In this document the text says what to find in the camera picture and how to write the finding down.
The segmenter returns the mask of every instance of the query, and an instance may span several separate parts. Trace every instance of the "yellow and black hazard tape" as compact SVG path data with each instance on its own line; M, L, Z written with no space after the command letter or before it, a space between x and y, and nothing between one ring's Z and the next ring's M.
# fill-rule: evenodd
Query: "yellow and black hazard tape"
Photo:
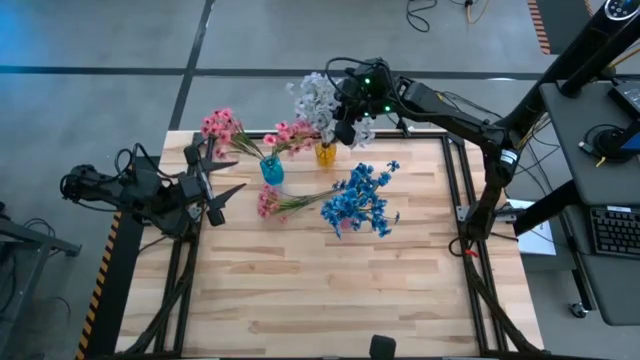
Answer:
M87 312L87 316L84 318L82 335L80 335L80 343L78 344L78 350L76 351L77 360L84 360L85 353L89 347L91 329L96 319L98 305L100 304L100 297L102 296L102 287L104 286L107 271L109 270L109 262L111 261L111 255L113 253L113 244L116 241L121 218L121 212L117 212L113 215L113 222L111 223L111 229L109 230L107 245L104 247L104 255L102 255L102 262L100 263L100 269L98 270L98 276L96 278L96 287L93 289L93 294L91 294L89 311Z
M544 29L544 23L540 16L540 9L536 0L527 0L529 6L529 12L531 13L531 19L533 20L533 27L536 30L536 36L538 37L538 43L540 43L540 50L543 54L551 54L551 45L549 44L549 38L547 32Z
M591 8L591 3L589 2L589 0L584 0L584 5L587 7L589 16L593 16L593 9Z

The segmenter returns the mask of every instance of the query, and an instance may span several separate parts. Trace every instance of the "yellow vase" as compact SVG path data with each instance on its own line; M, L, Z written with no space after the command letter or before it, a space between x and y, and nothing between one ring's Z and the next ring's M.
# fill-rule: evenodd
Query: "yellow vase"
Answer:
M316 161L320 166L331 166L336 161L336 151L338 147L335 143L329 145L323 143L316 144Z

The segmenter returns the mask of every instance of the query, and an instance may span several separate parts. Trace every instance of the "chair wheel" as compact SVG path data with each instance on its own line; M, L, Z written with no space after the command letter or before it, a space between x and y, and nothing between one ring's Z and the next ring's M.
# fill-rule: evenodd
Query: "chair wheel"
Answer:
M569 311L578 319L584 319L589 313L589 310L586 310L581 302L569 305Z

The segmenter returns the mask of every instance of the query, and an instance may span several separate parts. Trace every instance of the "glass vase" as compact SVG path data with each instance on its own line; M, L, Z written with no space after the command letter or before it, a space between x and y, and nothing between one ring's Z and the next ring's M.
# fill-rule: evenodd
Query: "glass vase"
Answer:
M264 181L269 185L280 185L284 180L284 170L282 169L282 163L280 158L271 155L266 156L263 160L260 160L260 169L262 170L262 176Z
M318 162L318 165L324 166L324 167L333 165L333 163L336 161L337 150L338 150L338 147L336 146L336 143L331 143L331 144L317 143L316 144L316 161Z

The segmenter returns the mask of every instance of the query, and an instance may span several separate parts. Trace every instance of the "blue flower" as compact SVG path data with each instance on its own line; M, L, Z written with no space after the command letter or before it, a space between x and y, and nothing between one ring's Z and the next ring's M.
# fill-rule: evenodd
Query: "blue flower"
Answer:
M391 174L385 171L380 174L380 177L378 178L378 184L380 184L380 186L385 186L389 183L389 180L391 180Z
M398 162L395 160L388 163L387 166L390 167L389 170L391 170L391 172L395 172L396 170L400 169L400 164L398 164Z
M360 230L363 222L370 222L380 237L391 233L389 221L393 221L394 218L385 216L388 201L381 199L376 191L389 183L390 173L399 169L400 165L395 160L387 165L389 171L382 172L374 179L373 166L360 163L351 170L349 181L342 180L333 184L332 189L340 193L323 204L320 214L333 227L338 238L342 238L340 226L345 221L354 231ZM395 223L399 219L400 213L396 212Z
M383 238L387 235L391 234L391 229L385 229L379 233L380 237Z

